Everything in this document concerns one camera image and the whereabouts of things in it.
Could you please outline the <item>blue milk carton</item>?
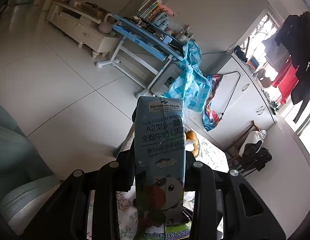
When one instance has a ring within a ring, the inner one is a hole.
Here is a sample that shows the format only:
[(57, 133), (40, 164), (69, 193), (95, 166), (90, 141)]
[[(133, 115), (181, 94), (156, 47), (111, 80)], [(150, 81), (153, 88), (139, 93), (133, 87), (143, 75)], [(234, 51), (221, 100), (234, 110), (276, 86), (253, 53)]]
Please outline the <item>blue milk carton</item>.
[(188, 238), (191, 222), (183, 212), (183, 101), (142, 96), (134, 124), (136, 238)]

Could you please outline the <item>hanging red garment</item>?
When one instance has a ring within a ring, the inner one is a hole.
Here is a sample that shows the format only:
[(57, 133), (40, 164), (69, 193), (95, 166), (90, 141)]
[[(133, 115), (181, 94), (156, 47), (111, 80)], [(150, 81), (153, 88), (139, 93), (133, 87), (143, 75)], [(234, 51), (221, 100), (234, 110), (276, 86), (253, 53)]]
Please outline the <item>hanging red garment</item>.
[(298, 83), (297, 70), (292, 64), (291, 56), (289, 56), (276, 78), (271, 82), (271, 85), (278, 88), (281, 93), (280, 103), (282, 105), (286, 104), (288, 97)]

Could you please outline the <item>blue children's desk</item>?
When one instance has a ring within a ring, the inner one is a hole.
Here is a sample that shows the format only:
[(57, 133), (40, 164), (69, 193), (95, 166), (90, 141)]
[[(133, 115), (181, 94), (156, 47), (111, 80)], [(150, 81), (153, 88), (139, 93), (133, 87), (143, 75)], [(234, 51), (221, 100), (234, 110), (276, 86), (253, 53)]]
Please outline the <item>blue children's desk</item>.
[[(95, 63), (95, 66), (99, 69), (103, 68), (106, 65), (111, 65), (117, 68), (125, 75), (130, 77), (134, 82), (143, 87), (143, 90), (137, 93), (135, 97), (139, 98), (141, 96), (145, 96), (148, 92), (150, 92), (152, 86), (160, 78), (168, 65), (172, 61), (182, 61), (184, 59), (184, 55), (181, 52), (173, 49), (169, 41), (166, 41), (165, 39), (160, 39), (156, 35), (133, 23), (132, 21), (118, 15), (112, 14), (111, 16), (114, 17), (118, 22), (116, 25), (113, 26), (113, 30), (121, 35), (120, 41), (116, 46), (115, 50), (113, 51), (112, 55), (110, 56), (110, 59), (107, 61), (98, 61)], [(145, 60), (140, 58), (136, 53), (126, 48), (124, 46), (124, 42), (126, 40), (130, 40), (131, 42), (137, 44), (139, 47), (143, 48), (143, 50), (147, 51), (152, 56), (164, 62), (165, 64), (160, 70), (156, 70)], [(155, 75), (155, 77), (148, 85), (143, 85), (136, 77), (134, 77), (128, 71), (121, 67), (121, 61), (117, 57), (117, 54), (120, 50)]]

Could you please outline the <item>teal sofa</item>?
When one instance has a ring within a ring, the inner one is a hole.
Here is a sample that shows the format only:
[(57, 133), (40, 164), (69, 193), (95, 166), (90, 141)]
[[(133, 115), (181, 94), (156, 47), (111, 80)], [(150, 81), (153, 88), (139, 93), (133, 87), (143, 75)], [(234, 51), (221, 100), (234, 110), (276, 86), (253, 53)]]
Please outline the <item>teal sofa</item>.
[(0, 239), (20, 236), (59, 185), (35, 146), (0, 105)]

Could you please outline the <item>blue checkered plastic bag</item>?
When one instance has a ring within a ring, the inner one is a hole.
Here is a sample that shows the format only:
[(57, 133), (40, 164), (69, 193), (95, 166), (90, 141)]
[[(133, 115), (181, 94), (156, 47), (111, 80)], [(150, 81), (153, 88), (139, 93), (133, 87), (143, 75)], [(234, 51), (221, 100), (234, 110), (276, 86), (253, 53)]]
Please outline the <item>blue checkered plastic bag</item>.
[(173, 81), (163, 97), (182, 99), (184, 107), (201, 113), (211, 93), (211, 81), (203, 76), (199, 68), (202, 63), (202, 51), (194, 41), (189, 41), (183, 46), (183, 53), (184, 58), (176, 62), (182, 73)]

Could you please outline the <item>row of books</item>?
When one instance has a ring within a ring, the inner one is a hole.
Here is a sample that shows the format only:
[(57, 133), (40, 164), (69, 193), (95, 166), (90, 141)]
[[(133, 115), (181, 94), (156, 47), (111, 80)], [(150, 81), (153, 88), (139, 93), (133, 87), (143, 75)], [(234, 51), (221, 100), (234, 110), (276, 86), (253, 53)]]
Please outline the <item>row of books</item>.
[(137, 16), (148, 21), (153, 21), (154, 17), (160, 12), (159, 6), (162, 0), (144, 0), (138, 9)]

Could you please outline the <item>white TV cabinet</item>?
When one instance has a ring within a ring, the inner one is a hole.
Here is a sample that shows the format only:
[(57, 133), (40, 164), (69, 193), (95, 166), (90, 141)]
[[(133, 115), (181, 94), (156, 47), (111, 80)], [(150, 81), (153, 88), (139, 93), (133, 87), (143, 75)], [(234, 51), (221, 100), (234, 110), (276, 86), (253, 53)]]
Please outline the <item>white TV cabinet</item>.
[(84, 45), (89, 47), (92, 58), (107, 56), (119, 42), (115, 34), (103, 34), (99, 31), (101, 20), (67, 3), (53, 2), (47, 20), (75, 40), (80, 48)]

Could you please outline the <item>floral tablecloth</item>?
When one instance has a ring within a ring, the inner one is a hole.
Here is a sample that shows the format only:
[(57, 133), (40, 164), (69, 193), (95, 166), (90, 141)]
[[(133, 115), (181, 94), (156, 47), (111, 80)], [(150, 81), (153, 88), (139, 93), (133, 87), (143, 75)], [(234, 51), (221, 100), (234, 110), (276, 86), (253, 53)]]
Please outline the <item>floral tablecloth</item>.
[[(228, 172), (229, 167), (225, 153), (200, 134), (196, 134), (199, 142), (196, 160), (208, 165), (211, 169)], [(92, 239), (92, 223), (95, 191), (90, 194), (87, 239)], [(138, 227), (138, 213), (135, 204), (135, 184), (128, 192), (116, 193), (120, 239), (134, 239)]]

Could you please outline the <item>white low cabinet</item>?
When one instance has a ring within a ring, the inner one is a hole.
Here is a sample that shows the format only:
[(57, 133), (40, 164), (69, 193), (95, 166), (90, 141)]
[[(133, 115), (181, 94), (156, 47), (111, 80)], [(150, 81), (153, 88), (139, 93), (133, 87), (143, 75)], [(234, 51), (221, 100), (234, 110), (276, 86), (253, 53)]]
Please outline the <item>white low cabinet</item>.
[(224, 75), (213, 100), (215, 110), (224, 115), (219, 124), (207, 132), (202, 124), (202, 114), (188, 111), (187, 123), (191, 128), (223, 150), (238, 139), (252, 120), (264, 130), (275, 123), (262, 89), (245, 63), (234, 53), (225, 55), (207, 72)]

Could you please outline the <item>wooden folding chair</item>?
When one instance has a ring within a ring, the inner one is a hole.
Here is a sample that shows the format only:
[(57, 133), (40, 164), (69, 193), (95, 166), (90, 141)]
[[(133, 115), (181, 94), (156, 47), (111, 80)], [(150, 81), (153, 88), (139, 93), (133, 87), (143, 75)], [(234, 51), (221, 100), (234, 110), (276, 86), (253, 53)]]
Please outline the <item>wooden folding chair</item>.
[(235, 168), (246, 177), (255, 171), (261, 171), (272, 160), (272, 155), (267, 148), (263, 147), (267, 131), (260, 129), (254, 120), (248, 129), (224, 152), (230, 168)]

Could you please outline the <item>wicker fruit basket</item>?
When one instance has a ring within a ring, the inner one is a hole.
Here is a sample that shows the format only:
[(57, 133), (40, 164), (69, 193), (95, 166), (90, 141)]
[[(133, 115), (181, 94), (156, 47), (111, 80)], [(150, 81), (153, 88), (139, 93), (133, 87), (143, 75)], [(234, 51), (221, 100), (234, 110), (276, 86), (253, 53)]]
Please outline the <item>wicker fruit basket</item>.
[(188, 152), (191, 152), (194, 157), (198, 157), (199, 155), (199, 140), (197, 139), (196, 142), (192, 140), (188, 140), (186, 138), (186, 133), (185, 133), (185, 150)]

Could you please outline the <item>pink kettlebell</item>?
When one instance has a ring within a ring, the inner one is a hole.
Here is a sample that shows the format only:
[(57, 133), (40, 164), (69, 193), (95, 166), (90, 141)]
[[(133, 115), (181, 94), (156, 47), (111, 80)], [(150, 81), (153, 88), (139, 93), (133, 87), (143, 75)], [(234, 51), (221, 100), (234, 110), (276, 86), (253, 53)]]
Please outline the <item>pink kettlebell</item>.
[(111, 14), (111, 13), (108, 13), (103, 22), (99, 25), (99, 31), (103, 34), (110, 34), (112, 29), (113, 29), (113, 26), (114, 25), (117, 25), (119, 23), (119, 20), (115, 18), (115, 22), (114, 23), (111, 23), (108, 21), (108, 18), (111, 17), (113, 18), (114, 15)]

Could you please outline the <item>left mango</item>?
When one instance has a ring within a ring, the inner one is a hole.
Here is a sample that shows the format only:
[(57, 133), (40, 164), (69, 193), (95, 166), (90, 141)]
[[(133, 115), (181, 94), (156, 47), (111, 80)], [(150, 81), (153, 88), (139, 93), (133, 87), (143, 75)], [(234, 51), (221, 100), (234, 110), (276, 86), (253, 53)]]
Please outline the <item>left mango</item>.
[(190, 131), (186, 132), (186, 138), (188, 140), (192, 140), (192, 141), (196, 142), (197, 141), (197, 134), (195, 133), (195, 131), (190, 130)]

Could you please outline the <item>hanging dark clothes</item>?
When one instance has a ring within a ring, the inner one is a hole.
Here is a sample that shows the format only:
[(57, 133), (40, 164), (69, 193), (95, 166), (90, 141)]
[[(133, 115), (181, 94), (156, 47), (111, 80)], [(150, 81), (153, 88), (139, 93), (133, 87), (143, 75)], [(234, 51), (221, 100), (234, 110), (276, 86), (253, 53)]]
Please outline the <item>hanging dark clothes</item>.
[(293, 120), (296, 123), (310, 101), (310, 12), (288, 16), (279, 29), (275, 42), (287, 49), (296, 70), (298, 83), (291, 92), (291, 101), (294, 105), (302, 102)]

